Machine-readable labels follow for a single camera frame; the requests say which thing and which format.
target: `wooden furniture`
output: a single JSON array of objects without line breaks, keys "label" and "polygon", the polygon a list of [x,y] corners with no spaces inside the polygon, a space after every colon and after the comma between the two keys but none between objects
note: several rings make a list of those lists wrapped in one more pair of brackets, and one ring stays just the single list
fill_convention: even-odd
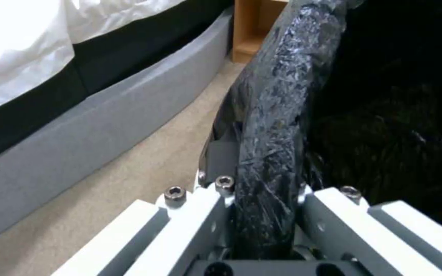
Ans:
[{"label": "wooden furniture", "polygon": [[233,62],[248,63],[288,0],[235,0]]}]

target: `black plastic wrap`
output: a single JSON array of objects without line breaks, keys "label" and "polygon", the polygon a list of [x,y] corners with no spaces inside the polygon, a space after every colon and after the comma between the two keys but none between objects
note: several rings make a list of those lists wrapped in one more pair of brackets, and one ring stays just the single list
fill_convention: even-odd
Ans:
[{"label": "black plastic wrap", "polygon": [[291,253],[309,112],[330,73],[346,9],[342,0],[291,1],[230,89],[238,115],[245,115],[235,186],[236,258]]},{"label": "black plastic wrap", "polygon": [[367,0],[314,105],[303,178],[442,224],[442,0]]},{"label": "black plastic wrap", "polygon": [[289,256],[300,185],[442,224],[442,0],[355,5],[290,1],[218,112],[210,140],[239,133],[235,258]]}]

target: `beige carpet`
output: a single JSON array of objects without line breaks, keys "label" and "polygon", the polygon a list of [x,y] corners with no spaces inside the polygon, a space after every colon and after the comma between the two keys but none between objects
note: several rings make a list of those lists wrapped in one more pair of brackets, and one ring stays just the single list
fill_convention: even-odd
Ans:
[{"label": "beige carpet", "polygon": [[172,185],[190,188],[219,104],[242,68],[226,61],[161,129],[2,233],[0,276],[49,275],[135,199],[154,202]]}]

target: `white bedding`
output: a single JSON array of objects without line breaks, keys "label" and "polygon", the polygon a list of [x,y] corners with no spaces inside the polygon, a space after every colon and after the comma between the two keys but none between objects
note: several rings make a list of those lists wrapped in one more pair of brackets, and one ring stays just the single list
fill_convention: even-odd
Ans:
[{"label": "white bedding", "polygon": [[182,1],[0,0],[0,105],[62,70],[74,56],[72,43],[158,14]]}]

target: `bolt head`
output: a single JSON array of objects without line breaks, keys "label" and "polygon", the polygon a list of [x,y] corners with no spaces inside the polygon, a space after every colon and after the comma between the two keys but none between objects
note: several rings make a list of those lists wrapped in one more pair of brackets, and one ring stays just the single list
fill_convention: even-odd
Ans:
[{"label": "bolt head", "polygon": [[216,191],[223,196],[229,196],[235,190],[235,180],[228,175],[217,177],[214,185],[216,185]]},{"label": "bolt head", "polygon": [[342,186],[339,190],[344,196],[346,196],[348,199],[351,199],[356,204],[359,204],[359,201],[363,197],[361,192],[352,186]]},{"label": "bolt head", "polygon": [[199,184],[201,184],[201,182],[204,182],[204,180],[206,180],[206,172],[199,170],[199,173],[198,173]]},{"label": "bolt head", "polygon": [[167,206],[178,208],[186,201],[186,190],[179,186],[172,186],[165,190],[163,196]]}]

